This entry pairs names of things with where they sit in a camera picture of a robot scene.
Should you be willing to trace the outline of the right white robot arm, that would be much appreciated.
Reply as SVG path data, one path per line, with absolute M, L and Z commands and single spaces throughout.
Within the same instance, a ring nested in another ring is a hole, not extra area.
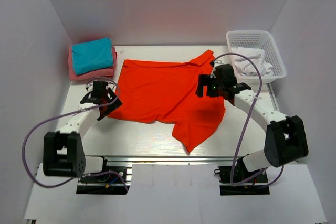
M 280 167 L 308 156 L 303 120 L 274 110 L 258 99 L 248 84 L 237 82 L 231 65 L 218 65 L 211 74 L 199 75 L 196 95 L 222 97 L 244 111 L 266 133 L 263 149 L 238 159 L 237 175 L 241 180 L 250 181 L 258 170 Z

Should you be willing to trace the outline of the orange polo shirt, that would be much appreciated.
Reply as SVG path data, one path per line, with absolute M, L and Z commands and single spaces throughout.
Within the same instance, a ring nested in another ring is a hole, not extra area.
M 173 124 L 172 136 L 191 152 L 221 124 L 224 100 L 199 98 L 198 76 L 212 71 L 213 51 L 188 62 L 125 60 L 118 80 L 122 105 L 108 116 L 139 123 Z

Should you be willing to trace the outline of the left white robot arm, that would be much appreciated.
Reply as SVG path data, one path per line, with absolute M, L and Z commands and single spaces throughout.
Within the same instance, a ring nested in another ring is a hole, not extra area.
M 43 171 L 46 176 L 82 177 L 87 174 L 101 182 L 110 178 L 111 168 L 103 158 L 85 154 L 82 140 L 90 127 L 122 105 L 111 82 L 94 81 L 79 104 L 79 111 L 56 132 L 44 136 Z

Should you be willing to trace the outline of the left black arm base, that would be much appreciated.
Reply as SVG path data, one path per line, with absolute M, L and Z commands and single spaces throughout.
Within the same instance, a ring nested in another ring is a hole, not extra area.
M 126 195 L 132 179 L 132 164 L 103 158 L 99 176 L 89 175 L 78 179 L 77 195 Z

